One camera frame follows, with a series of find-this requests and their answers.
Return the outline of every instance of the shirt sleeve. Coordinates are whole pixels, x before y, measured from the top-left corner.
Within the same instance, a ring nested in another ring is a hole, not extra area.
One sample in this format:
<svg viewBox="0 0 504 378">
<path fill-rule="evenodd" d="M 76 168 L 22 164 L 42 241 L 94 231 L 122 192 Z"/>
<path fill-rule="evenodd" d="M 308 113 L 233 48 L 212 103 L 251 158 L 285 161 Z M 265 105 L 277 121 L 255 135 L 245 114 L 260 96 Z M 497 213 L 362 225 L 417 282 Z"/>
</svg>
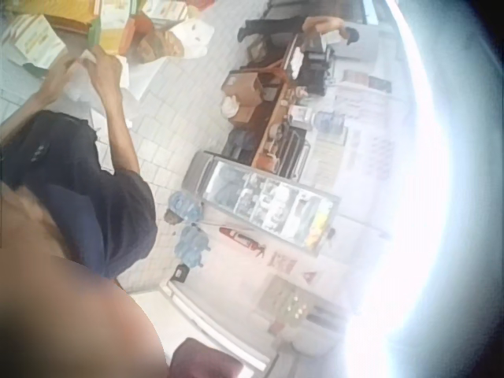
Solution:
<svg viewBox="0 0 504 378">
<path fill-rule="evenodd" d="M 98 209 L 106 249 L 106 275 L 116 278 L 154 246 L 158 228 L 154 197 L 135 172 L 102 171 L 102 208 Z"/>
</svg>

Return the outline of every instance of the black pants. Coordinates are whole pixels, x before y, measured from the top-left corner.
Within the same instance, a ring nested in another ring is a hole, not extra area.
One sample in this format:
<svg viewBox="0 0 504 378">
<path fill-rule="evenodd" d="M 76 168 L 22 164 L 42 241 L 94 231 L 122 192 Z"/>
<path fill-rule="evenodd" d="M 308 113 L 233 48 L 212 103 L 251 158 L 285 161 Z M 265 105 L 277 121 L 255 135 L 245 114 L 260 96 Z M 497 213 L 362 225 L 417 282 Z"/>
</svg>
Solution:
<svg viewBox="0 0 504 378">
<path fill-rule="evenodd" d="M 248 20 L 246 31 L 248 35 L 273 35 L 279 33 L 300 33 L 306 17 L 292 17 L 283 20 Z"/>
</svg>

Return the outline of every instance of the glass door refrigerator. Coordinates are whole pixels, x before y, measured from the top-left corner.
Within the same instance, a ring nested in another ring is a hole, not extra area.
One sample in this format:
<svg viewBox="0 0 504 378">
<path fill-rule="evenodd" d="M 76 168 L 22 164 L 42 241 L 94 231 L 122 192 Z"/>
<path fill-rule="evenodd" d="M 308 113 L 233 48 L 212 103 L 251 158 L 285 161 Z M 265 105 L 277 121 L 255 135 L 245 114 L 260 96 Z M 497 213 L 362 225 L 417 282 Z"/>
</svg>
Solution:
<svg viewBox="0 0 504 378">
<path fill-rule="evenodd" d="M 202 151 L 182 188 L 312 255 L 318 255 L 339 204 L 333 195 Z"/>
</svg>

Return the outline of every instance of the red fire extinguisher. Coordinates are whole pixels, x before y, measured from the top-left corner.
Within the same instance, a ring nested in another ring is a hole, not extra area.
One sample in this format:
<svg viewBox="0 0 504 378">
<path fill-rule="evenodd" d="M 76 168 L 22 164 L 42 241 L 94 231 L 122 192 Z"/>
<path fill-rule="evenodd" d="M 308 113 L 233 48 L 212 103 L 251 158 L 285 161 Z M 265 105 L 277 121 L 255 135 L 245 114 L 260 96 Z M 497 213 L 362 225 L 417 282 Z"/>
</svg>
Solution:
<svg viewBox="0 0 504 378">
<path fill-rule="evenodd" d="M 264 257 L 265 247 L 256 242 L 255 240 L 253 240 L 252 238 L 249 238 L 248 236 L 240 232 L 237 232 L 236 230 L 232 230 L 226 227 L 219 227 L 219 231 L 221 234 L 226 235 L 229 239 L 232 239 L 235 242 L 240 243 L 245 248 L 252 251 L 258 251 L 256 257 L 259 257 L 260 255 Z"/>
</svg>

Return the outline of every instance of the tiled floor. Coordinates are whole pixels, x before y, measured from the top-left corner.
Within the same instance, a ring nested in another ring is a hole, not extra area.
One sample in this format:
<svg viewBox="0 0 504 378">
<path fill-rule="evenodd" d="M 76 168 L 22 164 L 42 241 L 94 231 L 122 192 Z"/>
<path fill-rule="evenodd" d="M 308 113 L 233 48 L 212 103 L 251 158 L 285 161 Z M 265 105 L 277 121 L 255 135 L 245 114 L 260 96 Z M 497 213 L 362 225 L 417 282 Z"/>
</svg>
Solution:
<svg viewBox="0 0 504 378">
<path fill-rule="evenodd" d="M 217 0 L 202 12 L 215 27 L 205 57 L 169 58 L 154 77 L 142 100 L 142 115 L 134 119 L 131 134 L 139 156 L 141 175 L 152 188 L 159 233 L 148 258 L 138 261 L 119 277 L 124 288 L 140 290 L 168 279 L 177 265 L 172 251 L 180 226 L 161 220 L 169 196 L 180 189 L 195 152 L 220 151 L 231 125 L 221 116 L 221 84 L 228 71 L 246 62 L 246 44 L 236 33 L 246 18 L 260 17 L 266 0 Z M 6 119 L 23 99 L 2 92 L 0 116 Z M 102 167 L 112 170 L 106 138 L 97 142 Z"/>
</svg>

